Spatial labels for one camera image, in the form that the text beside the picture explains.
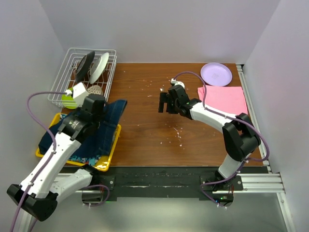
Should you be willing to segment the dark blue denim jeans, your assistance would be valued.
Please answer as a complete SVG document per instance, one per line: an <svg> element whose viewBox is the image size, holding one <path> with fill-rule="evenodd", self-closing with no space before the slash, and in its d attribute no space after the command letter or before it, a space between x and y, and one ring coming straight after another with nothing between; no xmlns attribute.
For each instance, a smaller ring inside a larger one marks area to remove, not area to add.
<svg viewBox="0 0 309 232"><path fill-rule="evenodd" d="M100 126L95 134L89 136L79 149L72 154L71 158L74 160L87 160L108 156L113 144L113 135L126 106L127 100L116 100L109 103L104 108L107 113L100 121Z"/></svg>

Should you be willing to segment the pink t-shirt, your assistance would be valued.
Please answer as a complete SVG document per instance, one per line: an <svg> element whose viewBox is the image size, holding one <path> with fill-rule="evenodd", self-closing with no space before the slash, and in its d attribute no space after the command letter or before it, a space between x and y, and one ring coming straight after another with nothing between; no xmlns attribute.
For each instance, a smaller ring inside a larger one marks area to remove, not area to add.
<svg viewBox="0 0 309 232"><path fill-rule="evenodd" d="M230 114L248 114L242 87L207 86L205 104Z"/></svg>

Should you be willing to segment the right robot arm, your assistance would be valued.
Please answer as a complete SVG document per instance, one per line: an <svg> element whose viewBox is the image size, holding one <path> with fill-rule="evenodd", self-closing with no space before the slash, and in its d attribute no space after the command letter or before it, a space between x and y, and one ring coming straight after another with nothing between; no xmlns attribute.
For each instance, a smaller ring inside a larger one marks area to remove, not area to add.
<svg viewBox="0 0 309 232"><path fill-rule="evenodd" d="M218 168L215 184L221 190L232 185L232 176L261 144L257 130L245 113L233 115L207 107L199 99L190 99L181 85L173 85L159 95L160 113L180 114L190 120L207 124L222 133L227 155Z"/></svg>

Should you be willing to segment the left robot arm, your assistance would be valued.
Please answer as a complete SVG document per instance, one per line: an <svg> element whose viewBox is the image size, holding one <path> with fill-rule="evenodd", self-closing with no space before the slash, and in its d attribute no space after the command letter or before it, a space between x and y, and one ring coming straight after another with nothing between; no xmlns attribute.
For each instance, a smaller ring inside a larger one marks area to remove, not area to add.
<svg viewBox="0 0 309 232"><path fill-rule="evenodd" d="M18 209L23 209L39 221L45 221L58 203L73 192L99 186L100 178L95 175L97 170L88 164L60 184L53 181L69 157L98 130L106 104L104 96L90 94L84 99L82 107L62 120L57 133L51 135L51 146L35 169L19 185L12 184L7 189Z"/></svg>

